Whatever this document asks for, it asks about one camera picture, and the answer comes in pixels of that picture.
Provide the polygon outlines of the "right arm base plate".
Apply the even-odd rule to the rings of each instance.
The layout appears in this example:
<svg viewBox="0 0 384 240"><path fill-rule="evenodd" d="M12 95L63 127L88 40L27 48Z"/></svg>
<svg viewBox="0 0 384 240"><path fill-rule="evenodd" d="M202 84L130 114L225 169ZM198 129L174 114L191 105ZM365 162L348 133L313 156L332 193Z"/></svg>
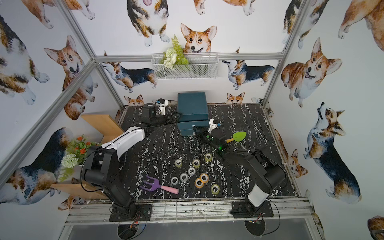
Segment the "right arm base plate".
<svg viewBox="0 0 384 240"><path fill-rule="evenodd" d="M235 219L258 218L259 216L268 218L274 216L271 203L268 201L265 201L259 207L255 207L247 201L232 202L231 206L230 215Z"/></svg>

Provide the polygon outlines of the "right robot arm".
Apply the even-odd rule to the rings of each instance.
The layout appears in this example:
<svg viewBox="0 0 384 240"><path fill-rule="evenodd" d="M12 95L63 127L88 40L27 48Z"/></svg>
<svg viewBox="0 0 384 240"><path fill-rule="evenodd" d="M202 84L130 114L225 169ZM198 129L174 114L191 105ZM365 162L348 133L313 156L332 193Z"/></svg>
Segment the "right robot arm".
<svg viewBox="0 0 384 240"><path fill-rule="evenodd" d="M262 150L230 147L221 129L209 130L208 127L194 126L193 130L203 143L211 147L221 162L248 169L255 181L253 189L246 197L246 205L250 210L259 209L288 176L283 166L266 156Z"/></svg>

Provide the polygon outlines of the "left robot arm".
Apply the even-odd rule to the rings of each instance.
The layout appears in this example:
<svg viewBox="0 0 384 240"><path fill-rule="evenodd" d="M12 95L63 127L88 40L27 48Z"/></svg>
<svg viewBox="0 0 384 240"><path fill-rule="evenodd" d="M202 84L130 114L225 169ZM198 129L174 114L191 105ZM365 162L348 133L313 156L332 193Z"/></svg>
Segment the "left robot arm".
<svg viewBox="0 0 384 240"><path fill-rule="evenodd" d="M80 182L87 182L102 191L120 212L136 213L136 201L125 190L120 180L119 158L135 144L149 136L155 128L178 122L181 113L171 111L167 106L145 104L139 121L113 140L90 147L81 169Z"/></svg>

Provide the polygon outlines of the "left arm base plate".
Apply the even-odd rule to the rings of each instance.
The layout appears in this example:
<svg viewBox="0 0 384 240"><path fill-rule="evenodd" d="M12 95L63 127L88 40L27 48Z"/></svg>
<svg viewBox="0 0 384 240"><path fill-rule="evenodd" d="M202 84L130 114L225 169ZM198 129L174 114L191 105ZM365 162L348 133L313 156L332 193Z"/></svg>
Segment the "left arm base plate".
<svg viewBox="0 0 384 240"><path fill-rule="evenodd" d="M135 222L149 221L153 211L153 205L138 204L131 205L129 208L122 208L115 204L110 207L109 222Z"/></svg>

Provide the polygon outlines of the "orange tape roll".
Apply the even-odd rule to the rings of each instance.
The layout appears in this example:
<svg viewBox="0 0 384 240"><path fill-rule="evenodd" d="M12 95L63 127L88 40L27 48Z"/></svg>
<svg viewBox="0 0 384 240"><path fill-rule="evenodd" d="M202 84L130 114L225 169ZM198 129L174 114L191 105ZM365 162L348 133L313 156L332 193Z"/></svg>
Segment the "orange tape roll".
<svg viewBox="0 0 384 240"><path fill-rule="evenodd" d="M201 174L201 176L200 176L200 180L202 181L202 183L208 183L209 182L209 176L208 176L208 174L205 174L205 173L203 173L203 174Z"/></svg>
<svg viewBox="0 0 384 240"><path fill-rule="evenodd" d="M197 178L195 180L195 187L198 189L201 189L204 186L204 183L202 182L201 178Z"/></svg>

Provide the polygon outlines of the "yellow-green tape roll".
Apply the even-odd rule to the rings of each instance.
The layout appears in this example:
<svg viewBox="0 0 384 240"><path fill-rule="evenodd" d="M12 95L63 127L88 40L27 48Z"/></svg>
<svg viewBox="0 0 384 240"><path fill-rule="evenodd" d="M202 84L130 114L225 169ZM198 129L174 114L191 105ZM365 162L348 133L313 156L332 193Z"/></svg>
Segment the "yellow-green tape roll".
<svg viewBox="0 0 384 240"><path fill-rule="evenodd" d="M183 160L182 160L182 159L176 159L176 160L175 160L175 166L176 166L177 168L182 167L182 165L183 165Z"/></svg>
<svg viewBox="0 0 384 240"><path fill-rule="evenodd" d="M194 167L195 169L198 169L198 168L201 166L201 161L200 161L199 159L194 159L194 160L192 161L192 164L193 164L193 167Z"/></svg>
<svg viewBox="0 0 384 240"><path fill-rule="evenodd" d="M211 186L211 192L214 196L218 195L220 193L220 186L218 184L213 184Z"/></svg>
<svg viewBox="0 0 384 240"><path fill-rule="evenodd" d="M212 154L210 153L207 153L205 154L205 161L208 163L208 162L211 162L213 160L213 156Z"/></svg>

